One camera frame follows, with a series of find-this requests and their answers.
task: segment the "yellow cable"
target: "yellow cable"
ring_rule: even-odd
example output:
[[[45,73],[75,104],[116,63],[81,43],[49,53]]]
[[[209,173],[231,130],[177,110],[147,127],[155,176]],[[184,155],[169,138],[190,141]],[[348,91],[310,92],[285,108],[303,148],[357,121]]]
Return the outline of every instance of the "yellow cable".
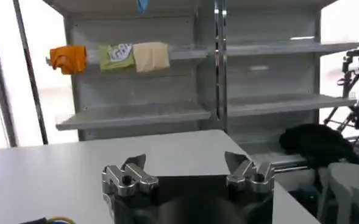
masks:
[[[48,219],[48,223],[56,222],[56,221],[63,221],[63,222],[68,222],[69,224],[76,224],[72,219],[67,217],[58,216]]]

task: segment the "table surface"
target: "table surface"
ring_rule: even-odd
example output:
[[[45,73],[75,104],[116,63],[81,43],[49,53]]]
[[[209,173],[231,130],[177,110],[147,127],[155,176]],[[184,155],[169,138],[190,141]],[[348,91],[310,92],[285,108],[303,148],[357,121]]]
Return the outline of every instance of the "table surface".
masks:
[[[0,150],[0,223],[58,215],[112,223],[102,197],[104,166],[145,153],[151,175],[221,175],[229,173],[225,151],[243,153],[218,130]],[[318,222],[276,183],[273,223]]]

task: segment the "black post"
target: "black post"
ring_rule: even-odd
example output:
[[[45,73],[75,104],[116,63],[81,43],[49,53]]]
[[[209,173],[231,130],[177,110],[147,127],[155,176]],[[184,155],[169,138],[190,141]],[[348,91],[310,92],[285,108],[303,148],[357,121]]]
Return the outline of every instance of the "black post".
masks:
[[[43,111],[41,109],[40,96],[38,95],[37,84],[35,81],[33,64],[32,64],[32,60],[30,58],[30,50],[29,50],[29,45],[27,43],[25,26],[23,24],[21,7],[20,7],[20,3],[18,0],[13,0],[13,2],[14,2],[16,20],[18,22],[18,28],[20,29],[21,41],[22,41],[23,50],[24,50],[24,54],[25,54],[27,71],[29,73],[29,80],[30,80],[30,85],[32,88],[33,100],[34,100],[35,108],[36,108],[36,112],[37,112],[38,124],[40,125],[41,138],[43,140],[43,144],[47,145],[48,144],[48,136],[46,134],[45,121],[44,121],[44,117],[43,117]]]

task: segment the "blue object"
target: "blue object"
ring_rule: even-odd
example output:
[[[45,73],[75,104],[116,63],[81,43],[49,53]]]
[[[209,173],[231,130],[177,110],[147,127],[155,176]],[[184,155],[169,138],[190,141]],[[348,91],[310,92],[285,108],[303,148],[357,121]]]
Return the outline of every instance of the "blue object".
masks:
[[[137,1],[138,10],[141,13],[145,13],[148,8],[149,0],[136,0],[136,1]]]

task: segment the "white stool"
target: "white stool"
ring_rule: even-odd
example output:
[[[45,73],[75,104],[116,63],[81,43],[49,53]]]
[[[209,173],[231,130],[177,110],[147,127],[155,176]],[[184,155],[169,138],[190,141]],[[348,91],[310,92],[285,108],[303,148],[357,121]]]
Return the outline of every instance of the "white stool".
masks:
[[[349,224],[352,204],[354,203],[359,207],[359,165],[348,163],[329,165],[323,186],[318,220],[324,223],[328,207],[327,202],[331,192],[333,192],[339,207],[337,224]]]

